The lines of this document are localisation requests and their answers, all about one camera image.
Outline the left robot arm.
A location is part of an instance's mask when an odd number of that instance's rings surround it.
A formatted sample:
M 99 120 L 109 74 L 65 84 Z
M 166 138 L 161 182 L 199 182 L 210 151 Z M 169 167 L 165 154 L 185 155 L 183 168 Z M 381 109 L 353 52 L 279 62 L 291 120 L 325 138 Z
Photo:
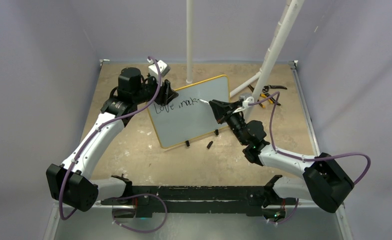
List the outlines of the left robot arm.
M 122 205 L 131 202 L 129 179 L 112 175 L 91 182 L 90 178 L 110 143 L 140 113 L 138 105 L 165 106 L 179 96 L 165 79 L 169 72 L 170 66 L 160 62 L 149 66 L 147 77 L 136 67 L 122 69 L 118 85 L 104 102 L 90 132 L 61 164 L 51 164 L 46 170 L 51 197 L 58 201 L 60 210 L 66 204 L 75 211 L 86 212 L 95 202 L 110 198 Z

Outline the yellow-framed whiteboard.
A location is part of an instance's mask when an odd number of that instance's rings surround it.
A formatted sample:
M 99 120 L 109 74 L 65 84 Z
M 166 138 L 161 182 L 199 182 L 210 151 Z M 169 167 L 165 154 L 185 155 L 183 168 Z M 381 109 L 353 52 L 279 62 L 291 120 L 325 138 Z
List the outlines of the yellow-framed whiteboard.
M 178 88 L 179 96 L 166 106 L 153 103 L 148 112 L 160 146 L 174 147 L 226 127 L 217 123 L 202 100 L 229 102 L 229 91 L 229 79 L 223 74 Z

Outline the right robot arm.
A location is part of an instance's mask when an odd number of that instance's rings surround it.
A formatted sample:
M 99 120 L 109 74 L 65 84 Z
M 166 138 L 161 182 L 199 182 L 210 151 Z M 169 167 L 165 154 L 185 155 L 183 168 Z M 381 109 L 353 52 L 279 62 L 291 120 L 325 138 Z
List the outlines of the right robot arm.
M 264 206 L 280 203 L 287 198 L 313 201 L 321 209 L 335 213 L 353 190 L 355 183 L 327 153 L 319 156 L 302 155 L 283 150 L 266 141 L 261 121 L 246 122 L 243 110 L 249 101 L 223 102 L 210 100 L 218 124 L 226 123 L 238 142 L 245 146 L 243 154 L 252 164 L 280 169 L 293 178 L 275 175 L 264 186 Z

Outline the black marker cap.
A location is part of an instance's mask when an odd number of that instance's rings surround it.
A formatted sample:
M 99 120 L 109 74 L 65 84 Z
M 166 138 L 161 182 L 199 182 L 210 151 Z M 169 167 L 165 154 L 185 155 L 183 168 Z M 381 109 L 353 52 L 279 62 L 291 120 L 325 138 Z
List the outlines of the black marker cap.
M 213 144 L 213 141 L 210 141 L 210 142 L 208 143 L 208 145 L 206 146 L 206 148 L 207 148 L 207 149 L 210 149 L 211 146 L 212 146 L 212 144 Z

